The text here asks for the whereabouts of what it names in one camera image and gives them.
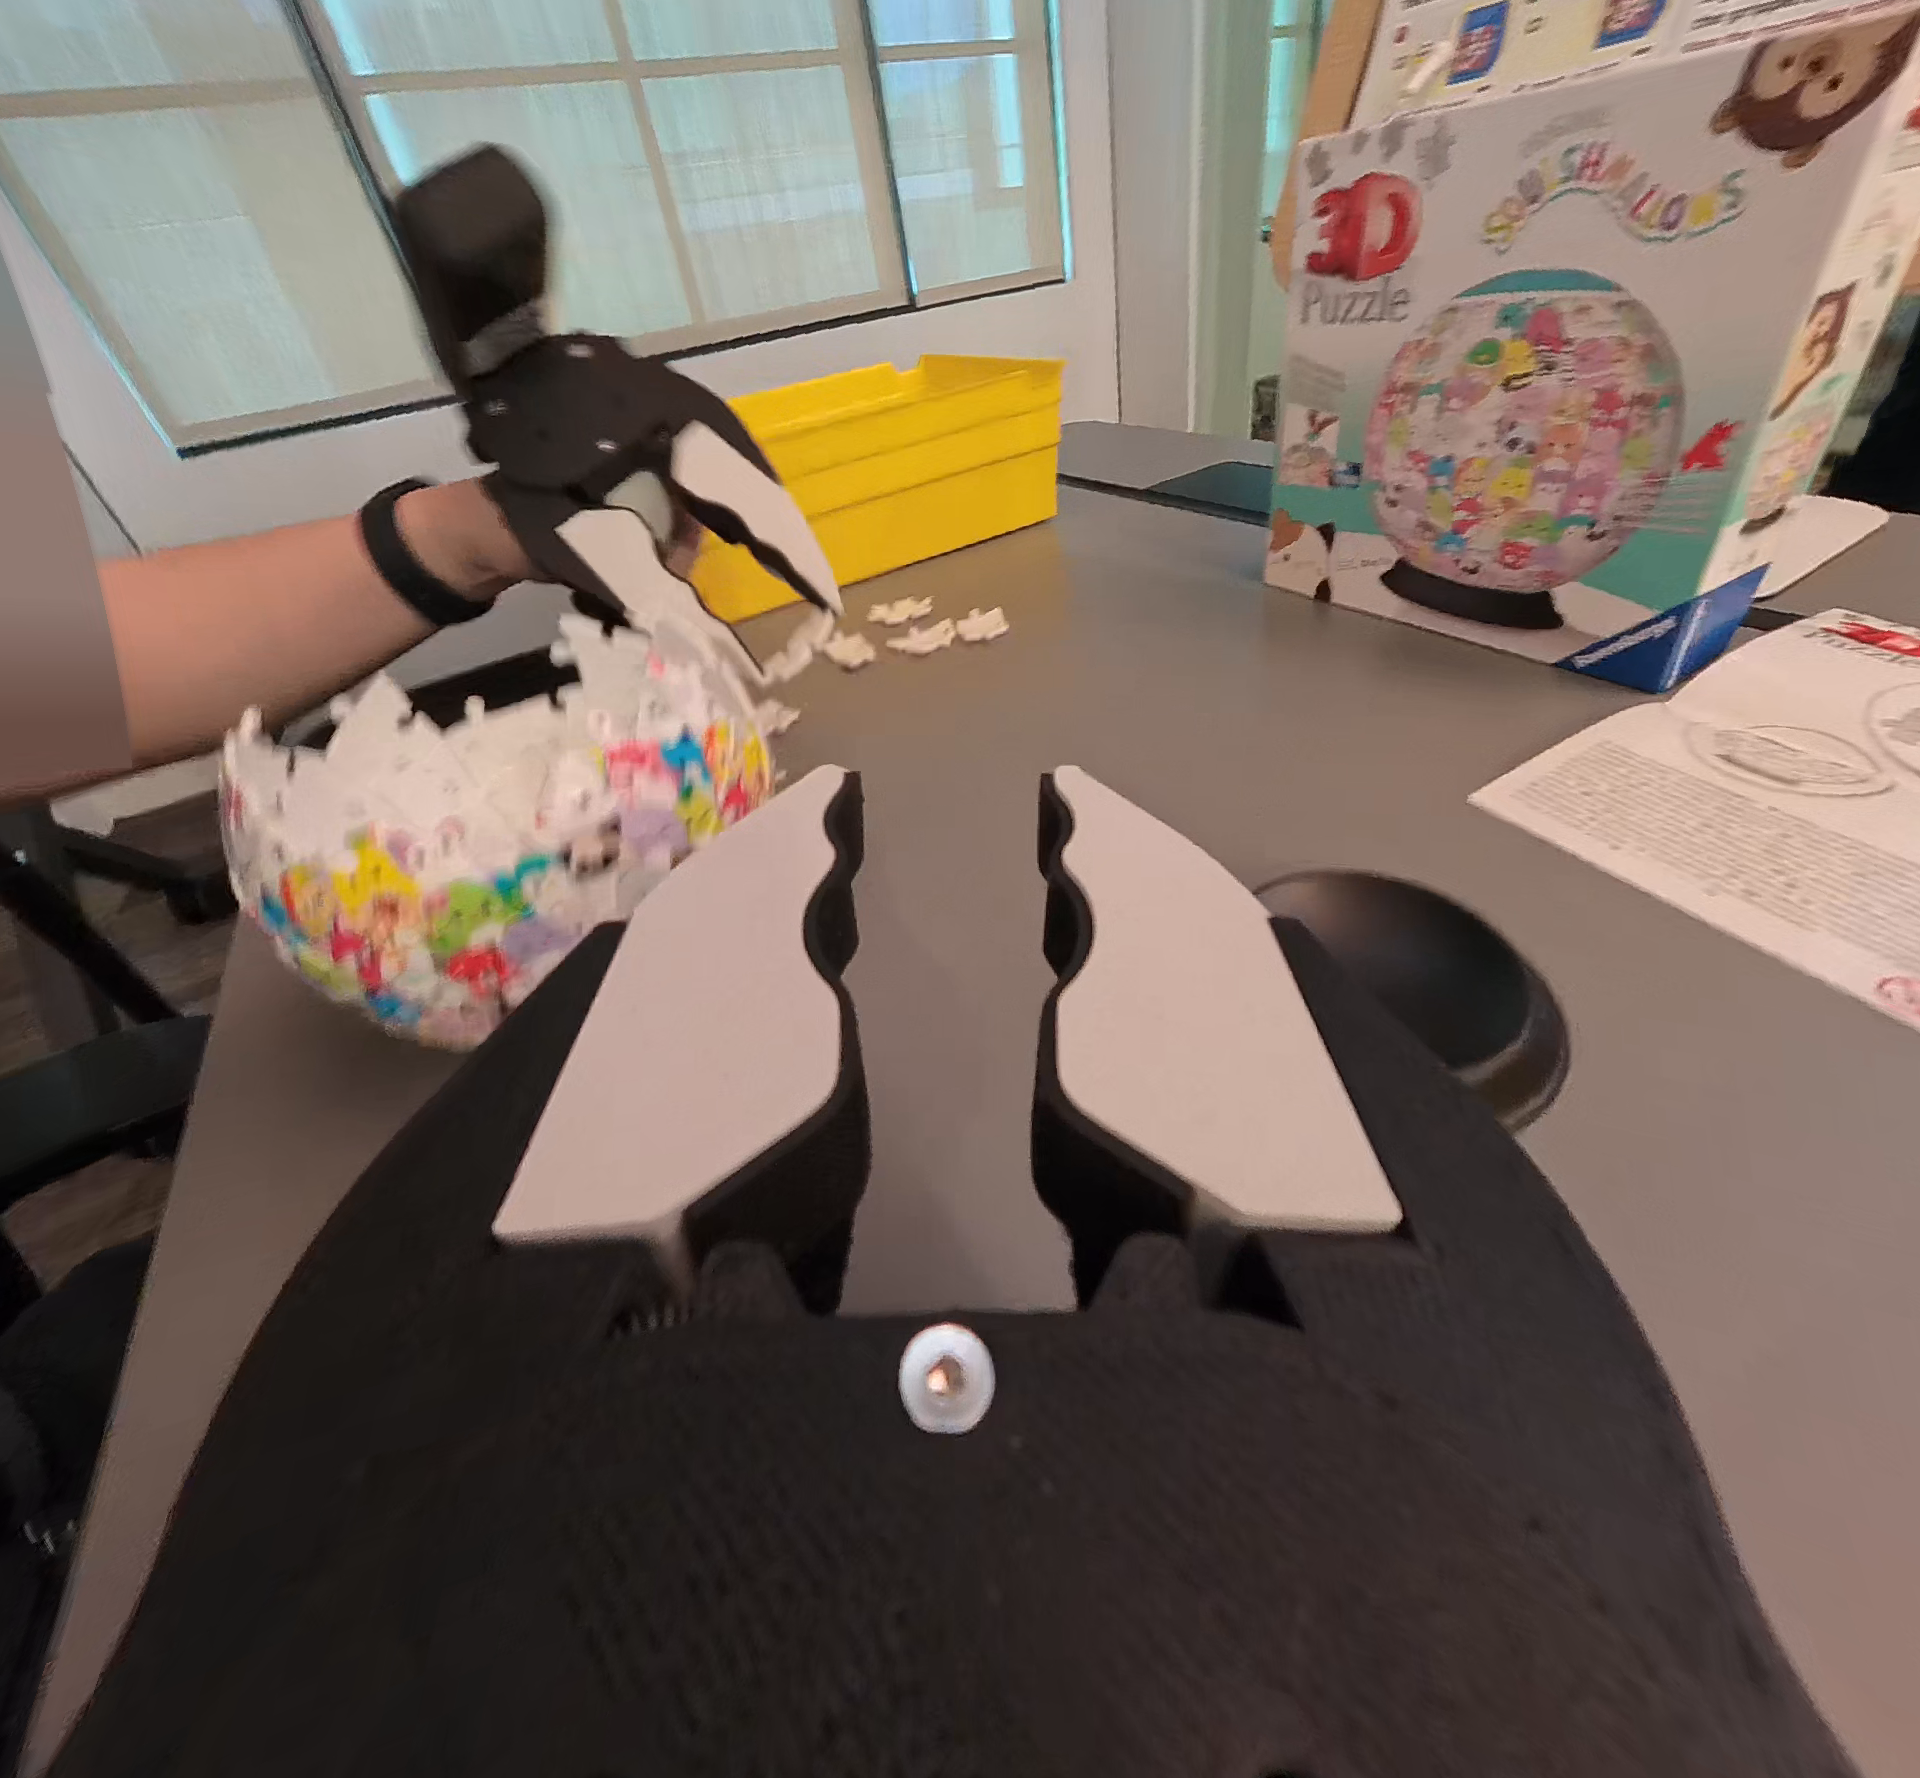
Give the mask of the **person's left forearm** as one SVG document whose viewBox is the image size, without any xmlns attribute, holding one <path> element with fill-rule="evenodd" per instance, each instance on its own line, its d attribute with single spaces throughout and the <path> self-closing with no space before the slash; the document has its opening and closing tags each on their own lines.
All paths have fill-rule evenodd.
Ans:
<svg viewBox="0 0 1920 1778">
<path fill-rule="evenodd" d="M 352 516 L 99 562 L 135 764 L 322 705 L 430 636 Z"/>
</svg>

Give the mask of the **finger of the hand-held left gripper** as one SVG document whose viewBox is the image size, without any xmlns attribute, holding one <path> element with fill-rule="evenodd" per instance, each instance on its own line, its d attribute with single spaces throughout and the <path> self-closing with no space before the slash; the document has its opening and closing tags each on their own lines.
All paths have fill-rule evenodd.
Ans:
<svg viewBox="0 0 1920 1778">
<path fill-rule="evenodd" d="M 674 436 L 665 479 L 704 530 L 748 549 L 762 572 L 781 578 L 815 612 L 842 615 L 828 550 L 794 495 L 755 456 L 690 422 Z"/>
<path fill-rule="evenodd" d="M 564 588 L 607 622 L 653 636 L 660 645 L 725 672 L 742 687 L 765 673 L 725 620 L 717 620 L 694 586 L 670 572 L 647 523 L 624 508 L 577 508 L 556 525 Z"/>
</svg>

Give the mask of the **colourful cartoon puzzle ball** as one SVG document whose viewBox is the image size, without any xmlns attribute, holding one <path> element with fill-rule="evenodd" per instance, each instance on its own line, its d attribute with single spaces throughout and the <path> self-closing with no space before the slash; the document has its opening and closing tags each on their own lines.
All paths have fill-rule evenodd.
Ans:
<svg viewBox="0 0 1920 1778">
<path fill-rule="evenodd" d="M 675 633 L 564 615 L 454 679 L 379 672 L 299 742 L 252 707 L 219 753 L 227 883 L 309 987 L 467 1050 L 777 796 L 794 722 Z"/>
</svg>

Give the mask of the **white puzzle pieces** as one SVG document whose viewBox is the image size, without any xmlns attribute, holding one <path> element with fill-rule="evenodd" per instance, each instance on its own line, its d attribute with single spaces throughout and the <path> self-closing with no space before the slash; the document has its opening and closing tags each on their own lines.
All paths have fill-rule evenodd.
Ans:
<svg viewBox="0 0 1920 1778">
<path fill-rule="evenodd" d="M 949 647 L 992 645 L 1009 632 L 1005 609 L 938 615 L 929 595 L 902 595 L 837 622 L 819 643 L 819 657 L 837 672 L 852 673 L 876 669 L 889 657 L 921 662 Z"/>
</svg>

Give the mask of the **large grid window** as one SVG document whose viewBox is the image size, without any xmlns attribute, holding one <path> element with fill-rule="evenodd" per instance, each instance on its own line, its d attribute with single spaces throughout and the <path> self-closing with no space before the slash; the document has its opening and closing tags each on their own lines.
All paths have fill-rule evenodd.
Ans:
<svg viewBox="0 0 1920 1778">
<path fill-rule="evenodd" d="M 711 351 L 1069 268 L 1059 0 L 2 0 L 2 197 L 179 453 L 441 393 L 390 204 L 497 144 L 548 299 Z"/>
</svg>

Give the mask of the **black wristband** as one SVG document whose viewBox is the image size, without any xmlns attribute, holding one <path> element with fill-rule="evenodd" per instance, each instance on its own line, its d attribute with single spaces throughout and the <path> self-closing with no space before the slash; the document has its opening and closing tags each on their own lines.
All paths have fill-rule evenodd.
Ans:
<svg viewBox="0 0 1920 1778">
<path fill-rule="evenodd" d="M 400 529 L 400 505 L 404 498 L 429 490 L 429 479 L 404 476 L 373 490 L 357 508 L 357 535 L 382 586 L 430 632 L 447 632 L 481 620 L 491 612 L 491 596 L 467 596 L 436 578 L 413 555 Z"/>
</svg>

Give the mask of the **person's left hand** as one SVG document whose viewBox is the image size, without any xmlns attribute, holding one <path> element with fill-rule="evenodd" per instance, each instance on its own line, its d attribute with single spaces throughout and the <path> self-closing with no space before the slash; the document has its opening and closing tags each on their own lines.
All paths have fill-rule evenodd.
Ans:
<svg viewBox="0 0 1920 1778">
<path fill-rule="evenodd" d="M 517 586 L 548 582 L 544 569 L 517 540 L 486 483 L 440 486 L 429 525 L 434 572 L 467 603 L 491 603 Z"/>
</svg>

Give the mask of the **yellow plastic bin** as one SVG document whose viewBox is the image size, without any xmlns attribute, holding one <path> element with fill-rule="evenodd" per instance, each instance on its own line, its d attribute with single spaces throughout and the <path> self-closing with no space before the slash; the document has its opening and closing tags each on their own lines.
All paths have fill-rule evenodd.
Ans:
<svg viewBox="0 0 1920 1778">
<path fill-rule="evenodd" d="M 1063 372 L 928 354 L 745 393 L 732 413 L 851 588 L 1059 513 Z"/>
</svg>

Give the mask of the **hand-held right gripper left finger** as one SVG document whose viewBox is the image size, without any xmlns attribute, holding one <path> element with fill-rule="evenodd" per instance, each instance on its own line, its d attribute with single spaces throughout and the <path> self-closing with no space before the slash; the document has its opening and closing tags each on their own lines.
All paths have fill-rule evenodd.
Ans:
<svg viewBox="0 0 1920 1778">
<path fill-rule="evenodd" d="M 765 1251 L 842 1308 L 872 1120 L 848 967 L 859 773 L 814 769 L 597 931 L 493 1033 L 524 1096 L 497 1254 L 637 1248 L 690 1295 Z"/>
</svg>

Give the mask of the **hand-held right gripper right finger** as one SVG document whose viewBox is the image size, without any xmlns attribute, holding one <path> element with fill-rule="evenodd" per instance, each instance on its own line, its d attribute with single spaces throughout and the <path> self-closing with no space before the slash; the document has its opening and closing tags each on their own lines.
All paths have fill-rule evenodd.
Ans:
<svg viewBox="0 0 1920 1778">
<path fill-rule="evenodd" d="M 1403 1208 L 1273 917 L 1080 764 L 1038 790 L 1045 959 L 1029 1167 L 1088 1308 L 1138 1235 L 1229 1277 L 1257 1235 L 1391 1235 Z"/>
</svg>

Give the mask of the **white instruction sheet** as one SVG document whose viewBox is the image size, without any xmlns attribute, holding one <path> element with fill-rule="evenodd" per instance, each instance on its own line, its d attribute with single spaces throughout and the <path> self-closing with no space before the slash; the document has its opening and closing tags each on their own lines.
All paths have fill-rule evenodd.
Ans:
<svg viewBox="0 0 1920 1778">
<path fill-rule="evenodd" d="M 1916 629 L 1825 612 L 1473 806 L 1916 1028 Z"/>
</svg>

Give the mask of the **teal puzzle box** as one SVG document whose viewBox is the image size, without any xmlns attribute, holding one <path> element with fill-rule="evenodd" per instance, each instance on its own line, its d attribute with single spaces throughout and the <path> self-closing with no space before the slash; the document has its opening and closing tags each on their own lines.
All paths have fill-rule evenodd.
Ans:
<svg viewBox="0 0 1920 1778">
<path fill-rule="evenodd" d="M 1290 171 L 1264 582 L 1664 695 L 1916 265 L 1916 0 L 1376 0 Z"/>
</svg>

